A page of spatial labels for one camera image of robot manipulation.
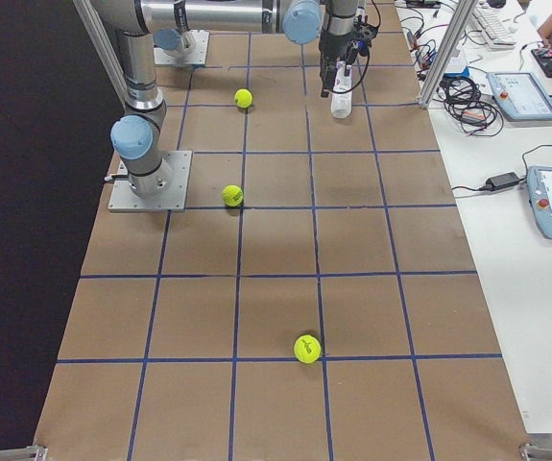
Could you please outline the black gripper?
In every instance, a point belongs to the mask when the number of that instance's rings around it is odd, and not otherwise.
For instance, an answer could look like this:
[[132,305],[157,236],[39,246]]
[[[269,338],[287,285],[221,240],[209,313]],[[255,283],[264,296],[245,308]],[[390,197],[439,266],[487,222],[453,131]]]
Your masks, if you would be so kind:
[[322,98],[327,98],[333,90],[337,63],[342,62],[343,77],[348,78],[356,56],[367,58],[376,36],[377,27],[366,16],[325,16],[319,40]]

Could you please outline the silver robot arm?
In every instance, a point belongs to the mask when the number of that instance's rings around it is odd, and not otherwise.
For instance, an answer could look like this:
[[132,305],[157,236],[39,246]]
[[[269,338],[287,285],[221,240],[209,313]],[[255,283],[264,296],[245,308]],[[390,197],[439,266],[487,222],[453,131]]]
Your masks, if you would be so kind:
[[379,31],[358,1],[135,1],[132,12],[142,33],[206,29],[283,34],[297,45],[316,40],[323,98],[347,93],[336,88],[338,69],[368,59]]
[[156,82],[155,48],[183,54],[194,49],[183,1],[77,1],[87,10],[85,27],[124,107],[110,130],[120,157],[113,194],[131,208],[182,208],[188,185],[189,151],[158,147],[167,113]]

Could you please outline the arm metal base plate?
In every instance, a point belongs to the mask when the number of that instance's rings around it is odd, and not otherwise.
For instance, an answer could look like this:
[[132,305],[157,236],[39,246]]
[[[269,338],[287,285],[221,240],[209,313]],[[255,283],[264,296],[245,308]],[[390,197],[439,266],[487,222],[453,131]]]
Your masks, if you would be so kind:
[[111,212],[182,212],[185,209],[192,151],[162,151],[159,168],[150,176],[131,175],[120,160],[112,182]]
[[209,32],[191,30],[179,33],[162,29],[153,34],[156,66],[186,67],[204,66]]

